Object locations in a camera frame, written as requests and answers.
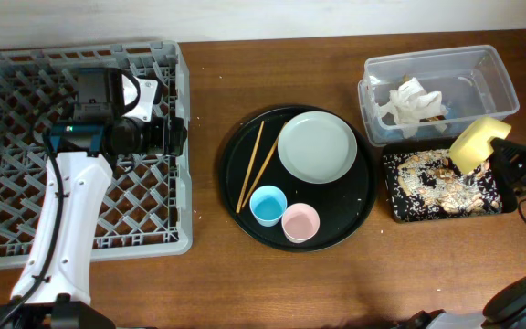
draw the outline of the tray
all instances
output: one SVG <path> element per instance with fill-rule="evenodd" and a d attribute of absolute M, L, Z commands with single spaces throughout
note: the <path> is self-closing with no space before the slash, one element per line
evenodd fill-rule
<path fill-rule="evenodd" d="M 393 218 L 396 222 L 399 223 L 408 223 L 408 221 L 403 221 L 400 217 L 395 214 L 393 199 L 391 198 L 391 192 L 389 190 L 390 186 L 395 186 L 397 183 L 395 178 L 392 175 L 388 175 L 387 171 L 384 168 L 384 157 L 389 154 L 407 154 L 412 152 L 422 152 L 429 150 L 439 150 L 439 149 L 449 149 L 452 146 L 452 143 L 456 141 L 456 138 L 444 138 L 437 140 L 421 141 L 421 142 L 407 142 L 407 143 L 394 143 L 389 144 L 383 149 L 381 155 L 381 169 L 383 170 L 383 176 L 385 179 L 385 185 L 387 187 L 388 202 L 391 205 L 393 212 Z M 489 159 L 490 169 L 492 169 L 492 157 Z M 514 191 L 509 188 L 507 181 L 497 170 L 492 170 L 492 175 L 497 184 L 498 193 L 502 199 L 502 214 L 511 213 L 517 209 L 517 197 Z M 436 219 L 424 219 L 424 220 L 440 220 L 440 219 L 451 219 L 451 218 L 463 218 L 460 216 L 453 216 L 448 218 L 436 218 Z"/>
<path fill-rule="evenodd" d="M 44 200 L 46 157 L 28 129 L 57 92 L 76 88 L 76 70 L 108 67 L 155 77 L 167 88 L 157 116 L 190 120 L 188 68 L 173 41 L 0 52 L 0 269 L 21 267 Z M 50 127 L 63 108 L 40 117 Z M 116 173 L 132 160 L 121 159 Z M 184 155 L 136 156 L 138 167 L 112 180 L 100 209 L 91 260 L 181 254 L 192 245 L 192 181 Z"/>
<path fill-rule="evenodd" d="M 238 197 L 261 121 L 265 120 L 265 127 L 248 188 L 255 180 L 283 123 L 306 111 L 325 110 L 303 105 L 285 106 L 265 112 L 245 123 L 230 139 L 219 166 L 220 190 L 231 217 L 257 241 L 285 251 L 326 249 L 343 241 L 366 220 L 376 199 L 376 162 L 364 137 L 351 126 L 356 136 L 358 154 L 351 170 L 342 178 L 322 185 L 303 182 L 283 167 L 276 151 L 258 183 L 258 186 L 272 185 L 281 189 L 288 199 L 288 205 L 302 202 L 314 207 L 320 215 L 321 224 L 320 230 L 313 238 L 301 244 L 289 242 L 280 223 L 271 228 L 260 226 L 251 214 L 248 204 L 240 214 L 236 214 Z"/>

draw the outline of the yellow sponge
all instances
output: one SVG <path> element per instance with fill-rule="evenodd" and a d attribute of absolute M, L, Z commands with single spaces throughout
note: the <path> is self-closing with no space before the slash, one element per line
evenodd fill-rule
<path fill-rule="evenodd" d="M 510 128 L 490 117 L 478 118 L 452 144 L 449 157 L 465 175 L 489 158 L 494 152 L 490 141 L 495 137 L 505 139 Z"/>

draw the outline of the cup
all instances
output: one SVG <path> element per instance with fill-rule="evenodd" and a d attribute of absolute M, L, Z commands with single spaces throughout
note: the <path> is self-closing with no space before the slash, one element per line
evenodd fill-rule
<path fill-rule="evenodd" d="M 318 233 L 320 216 L 316 209 L 306 204 L 295 204 L 283 214 L 283 233 L 293 243 L 304 242 Z"/>
<path fill-rule="evenodd" d="M 288 207 L 288 199 L 274 186 L 262 186 L 255 190 L 249 201 L 251 213 L 259 224 L 272 227 L 279 222 Z"/>

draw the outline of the dish rack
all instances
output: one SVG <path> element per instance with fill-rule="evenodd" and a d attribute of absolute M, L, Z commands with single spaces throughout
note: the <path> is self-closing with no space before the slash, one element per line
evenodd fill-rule
<path fill-rule="evenodd" d="M 190 121 L 189 72 L 172 41 L 0 52 L 0 269 L 27 260 L 44 201 L 46 156 L 32 143 L 37 109 L 76 89 L 76 70 L 107 67 L 159 79 L 166 87 L 153 115 Z M 66 108 L 52 107 L 36 132 Z M 132 163 L 135 170 L 124 174 Z M 120 158 L 104 197 L 92 260 L 182 254 L 192 245 L 188 142 L 179 157 Z"/>

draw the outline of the crumpled tissue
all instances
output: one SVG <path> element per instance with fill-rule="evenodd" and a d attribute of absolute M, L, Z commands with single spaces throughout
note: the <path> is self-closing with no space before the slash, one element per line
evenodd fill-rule
<path fill-rule="evenodd" d="M 389 102 L 378 108 L 378 114 L 384 117 L 393 114 L 395 124 L 419 123 L 421 119 L 448 114 L 446 106 L 442 105 L 441 91 L 427 93 L 416 78 L 410 79 L 398 90 L 389 91 Z M 436 128 L 442 133 L 447 126 L 437 124 Z M 409 138 L 417 133 L 417 127 L 402 128 L 403 137 Z"/>

